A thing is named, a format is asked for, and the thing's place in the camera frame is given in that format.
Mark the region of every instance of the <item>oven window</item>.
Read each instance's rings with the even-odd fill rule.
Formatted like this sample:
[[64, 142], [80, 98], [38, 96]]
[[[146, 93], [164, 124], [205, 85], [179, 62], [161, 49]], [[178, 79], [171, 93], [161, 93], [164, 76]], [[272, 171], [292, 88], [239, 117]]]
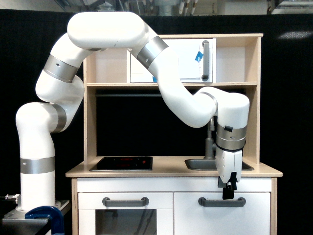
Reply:
[[96, 235], [156, 235], [156, 209], [96, 210]]

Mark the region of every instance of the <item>black induction hob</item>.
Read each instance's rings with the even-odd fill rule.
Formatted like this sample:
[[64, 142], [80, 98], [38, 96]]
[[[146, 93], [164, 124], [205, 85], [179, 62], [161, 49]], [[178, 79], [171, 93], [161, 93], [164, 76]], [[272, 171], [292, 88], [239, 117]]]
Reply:
[[152, 170], [152, 157], [104, 157], [90, 171]]

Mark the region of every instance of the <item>microwave door handle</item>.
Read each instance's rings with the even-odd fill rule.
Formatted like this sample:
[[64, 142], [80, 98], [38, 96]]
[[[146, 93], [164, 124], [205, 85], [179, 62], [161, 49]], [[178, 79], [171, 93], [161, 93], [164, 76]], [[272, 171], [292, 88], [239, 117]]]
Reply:
[[203, 75], [202, 81], [206, 82], [209, 80], [211, 71], [210, 64], [212, 63], [212, 50], [210, 49], [210, 43], [207, 40], [202, 42], [203, 46]]
[[143, 197], [141, 200], [115, 201], [105, 197], [102, 200], [102, 204], [106, 207], [144, 207], [149, 204], [149, 199]]
[[243, 207], [246, 200], [243, 197], [238, 200], [206, 200], [204, 197], [199, 198], [198, 203], [203, 207]]

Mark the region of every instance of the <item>white cabinet door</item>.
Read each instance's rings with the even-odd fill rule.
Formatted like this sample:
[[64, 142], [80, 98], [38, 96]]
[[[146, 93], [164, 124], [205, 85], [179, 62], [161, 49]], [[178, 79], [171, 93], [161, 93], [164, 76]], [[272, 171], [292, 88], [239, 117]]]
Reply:
[[173, 235], [171, 192], [87, 192], [78, 202], [79, 235]]
[[220, 192], [174, 193], [175, 235], [269, 235], [269, 192], [236, 192], [243, 207], [204, 207], [199, 198], [221, 200]]

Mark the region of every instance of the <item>sink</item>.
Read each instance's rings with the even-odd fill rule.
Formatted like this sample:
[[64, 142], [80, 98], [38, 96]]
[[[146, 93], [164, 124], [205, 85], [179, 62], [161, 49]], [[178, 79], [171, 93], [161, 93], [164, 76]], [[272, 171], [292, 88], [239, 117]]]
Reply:
[[[217, 170], [215, 159], [188, 159], [185, 163], [190, 170]], [[243, 162], [242, 171], [249, 170], [254, 170], [254, 168]]]

